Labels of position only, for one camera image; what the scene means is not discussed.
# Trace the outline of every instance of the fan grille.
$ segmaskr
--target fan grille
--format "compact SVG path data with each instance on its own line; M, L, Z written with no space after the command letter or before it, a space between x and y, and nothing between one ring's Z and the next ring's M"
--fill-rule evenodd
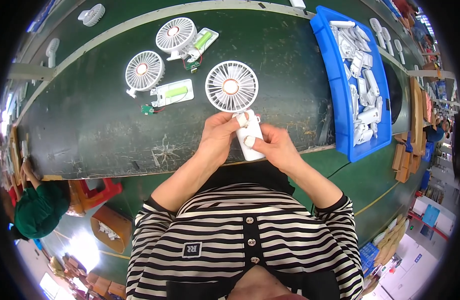
M239 61L225 61L208 74L205 92L219 110L239 112L248 108L257 97L258 80L253 70Z
M156 45L163 51L185 48L196 36L196 27L189 18L176 18L163 25L156 34Z
M158 54L153 51L143 51L128 63L125 79L129 87L137 91L145 91L160 81L164 67Z

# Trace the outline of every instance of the black and white striped top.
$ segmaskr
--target black and white striped top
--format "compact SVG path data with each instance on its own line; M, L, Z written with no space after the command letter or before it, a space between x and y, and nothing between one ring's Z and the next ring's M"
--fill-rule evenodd
M285 193L240 183L195 195L176 215L150 198L135 223L129 300L225 299L255 264L311 300L362 291L346 196L312 216Z

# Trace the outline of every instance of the finger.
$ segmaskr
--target finger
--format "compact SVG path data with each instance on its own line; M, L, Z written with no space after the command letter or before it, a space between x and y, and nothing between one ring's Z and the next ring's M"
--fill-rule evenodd
M219 113L207 118L205 121L205 125L210 125L213 127L222 125L230 121L232 117L233 117L233 113L226 112L226 111L220 111Z
M236 130L247 126L248 125L248 118L249 115L247 112L241 113L233 118L231 118L230 121L228 121L225 124L220 125L220 130L222 131L222 134L227 134L229 135L232 132L235 132Z
M272 148L272 145L263 141L262 139L258 138L258 137L254 137L254 136L246 136L244 139L243 139L243 143L250 147L251 149L255 150L255 151L258 151L260 153L263 153L263 154L267 154L268 151Z

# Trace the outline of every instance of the blue plastic tray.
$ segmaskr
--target blue plastic tray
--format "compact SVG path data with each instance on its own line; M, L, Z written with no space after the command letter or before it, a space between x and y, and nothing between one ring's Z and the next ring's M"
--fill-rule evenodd
M328 81L330 82L335 115L336 149L346 154L349 161L355 162L389 145L392 141L392 118L390 116L390 108L387 106L387 99L389 99L388 83L386 81L385 70L383 69L382 57L378 52L374 34L368 27L323 6L317 6L316 10L317 15L311 19L310 25L317 38L323 62L325 63ZM378 138L375 139L372 137L370 141L355 145L355 147L353 147L353 109L348 82L358 87L357 79L351 77L347 81L342 57L340 51L338 51L338 45L328 25L328 21L353 21L371 39L371 42L368 43L371 52L367 53L373 57L373 67L371 70L380 89L380 96L383 98L382 120L378 123ZM363 111L363 106L359 105L359 111Z
M392 3L390 3L390 0L382 0L382 1L395 14L397 18L401 17L400 13L395 9L395 7L393 7Z

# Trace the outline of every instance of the handheld fan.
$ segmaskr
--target handheld fan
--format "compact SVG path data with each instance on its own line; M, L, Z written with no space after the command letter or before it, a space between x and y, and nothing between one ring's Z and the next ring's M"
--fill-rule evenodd
M103 4L96 4L90 10L84 10L78 16L78 20L83 21L83 25L92 27L103 17L105 13L105 6Z
M393 53L392 38L390 37L390 33L388 32L388 29L386 27L382 27L382 36L383 36L383 39L386 41L386 46L388 47L388 53L391 56L395 56L395 54Z
M251 109L247 110L258 93L258 79L253 70L239 61L221 62L208 73L205 92L213 106L221 111L233 112L234 117L242 118L246 110L249 115L247 125L237 130L243 156L247 161L264 158L265 155L245 144L247 136L263 139L258 124L260 118Z
M185 59L195 42L197 28L189 18L176 18L163 25L156 34L156 45L168 54L167 61Z
M46 55L48 57L48 68L55 67L55 59L57 58L57 49L60 45L60 40L58 38L54 38L48 44Z
M149 91L157 85L165 74L162 58L153 51L143 51L135 55L125 70L125 80L130 90L127 93L136 98L136 91Z
M380 25L380 22L376 18L371 18L370 25L373 28L373 31L377 33L377 39L378 43L380 44L380 47L386 49L385 41L383 40L382 36L382 26Z
M402 62L402 65L405 64L405 58L403 57L403 47L402 47L402 44L400 43L400 40L398 39L394 39L393 42L395 43L395 48L396 48L396 51L398 51L398 54L400 55L400 60Z

